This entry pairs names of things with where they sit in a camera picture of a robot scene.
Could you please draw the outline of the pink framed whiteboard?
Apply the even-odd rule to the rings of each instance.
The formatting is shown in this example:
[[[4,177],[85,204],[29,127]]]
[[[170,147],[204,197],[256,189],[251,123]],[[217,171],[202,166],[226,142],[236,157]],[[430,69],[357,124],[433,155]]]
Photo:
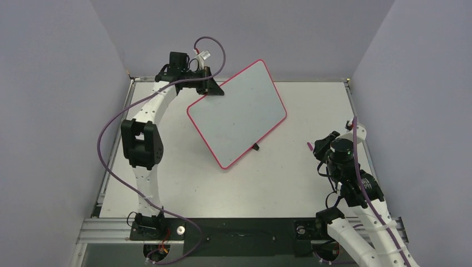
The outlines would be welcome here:
[[[224,96],[203,96],[186,113],[223,170],[287,117],[266,63],[256,60],[220,85]]]

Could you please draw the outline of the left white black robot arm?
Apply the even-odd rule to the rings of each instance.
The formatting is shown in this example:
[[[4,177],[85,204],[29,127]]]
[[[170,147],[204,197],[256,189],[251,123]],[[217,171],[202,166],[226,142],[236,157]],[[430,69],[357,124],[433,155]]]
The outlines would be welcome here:
[[[194,88],[199,95],[224,95],[211,77],[204,61],[209,51],[196,51],[192,60],[186,53],[171,52],[169,63],[155,76],[153,97],[144,102],[137,114],[121,123],[124,157],[129,161],[137,180],[139,208],[131,226],[131,240],[160,240],[169,233],[159,196],[158,164],[163,159],[164,145],[158,125],[169,107],[184,88]],[[197,63],[191,70],[192,61]]]

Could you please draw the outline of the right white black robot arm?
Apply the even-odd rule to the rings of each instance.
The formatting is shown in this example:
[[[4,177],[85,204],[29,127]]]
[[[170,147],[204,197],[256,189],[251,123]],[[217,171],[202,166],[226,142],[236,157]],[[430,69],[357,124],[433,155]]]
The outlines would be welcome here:
[[[343,135],[334,131],[316,140],[312,152],[320,165],[326,165],[324,176],[336,184],[335,193],[358,217],[369,240],[356,231],[336,206],[316,214],[315,233],[336,241],[358,266],[417,266],[390,215],[378,182],[360,168],[357,146],[366,134],[363,128]]]

